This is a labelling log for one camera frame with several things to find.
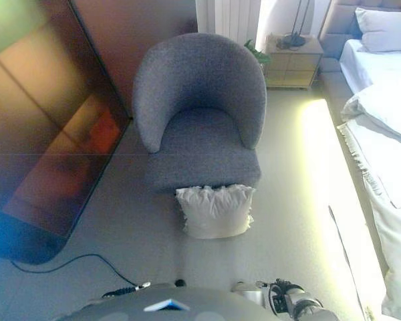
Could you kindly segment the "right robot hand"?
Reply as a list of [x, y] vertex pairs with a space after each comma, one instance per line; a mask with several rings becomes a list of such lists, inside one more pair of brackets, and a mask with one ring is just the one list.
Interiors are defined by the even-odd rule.
[[284, 279], [280, 279], [280, 278], [277, 278], [274, 282], [271, 282], [271, 283], [267, 283], [267, 282], [258, 280], [255, 282], [255, 285], [258, 288], [269, 288], [270, 292], [274, 292], [278, 295], [284, 295], [289, 290], [292, 290], [292, 289], [298, 289], [298, 290], [304, 291], [304, 289], [301, 286], [299, 286], [297, 284], [293, 284], [288, 280], [284, 280]]

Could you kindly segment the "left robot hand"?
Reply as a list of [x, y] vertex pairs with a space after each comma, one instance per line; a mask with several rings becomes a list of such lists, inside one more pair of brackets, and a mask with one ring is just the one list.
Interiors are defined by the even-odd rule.
[[151, 286], [151, 282], [144, 282], [142, 284], [139, 285], [135, 285], [135, 286], [131, 286], [131, 287], [127, 287], [127, 288], [120, 288], [111, 292], [106, 292], [102, 298], [112, 298], [115, 296], [122, 296], [125, 294], [130, 294], [132, 292], [137, 292], [139, 290], [143, 290], [145, 288], [148, 288]]

